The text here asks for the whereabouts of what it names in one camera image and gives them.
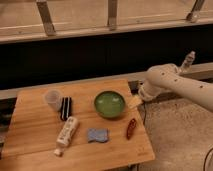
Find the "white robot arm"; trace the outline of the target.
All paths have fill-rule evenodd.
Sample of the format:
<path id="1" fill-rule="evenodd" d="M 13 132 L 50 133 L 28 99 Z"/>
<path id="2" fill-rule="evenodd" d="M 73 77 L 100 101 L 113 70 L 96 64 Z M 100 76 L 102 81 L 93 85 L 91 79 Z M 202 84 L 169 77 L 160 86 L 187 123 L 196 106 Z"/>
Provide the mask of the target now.
<path id="1" fill-rule="evenodd" d="M 128 102 L 128 107 L 135 108 L 151 101 L 165 90 L 170 90 L 213 112 L 213 84 L 180 76 L 180 69 L 174 64 L 150 67 L 145 74 L 144 83 Z"/>

